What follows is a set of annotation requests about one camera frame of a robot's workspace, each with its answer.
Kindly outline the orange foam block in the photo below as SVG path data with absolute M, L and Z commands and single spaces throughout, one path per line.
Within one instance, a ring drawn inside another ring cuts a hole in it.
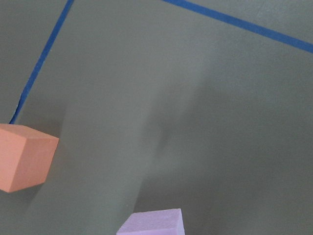
M 59 138 L 24 125 L 0 125 L 0 189 L 11 193 L 46 181 Z

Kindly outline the pink foam block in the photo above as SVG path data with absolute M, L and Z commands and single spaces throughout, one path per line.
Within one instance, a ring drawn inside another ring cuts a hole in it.
M 136 212 L 116 232 L 118 235 L 183 235 L 181 209 Z

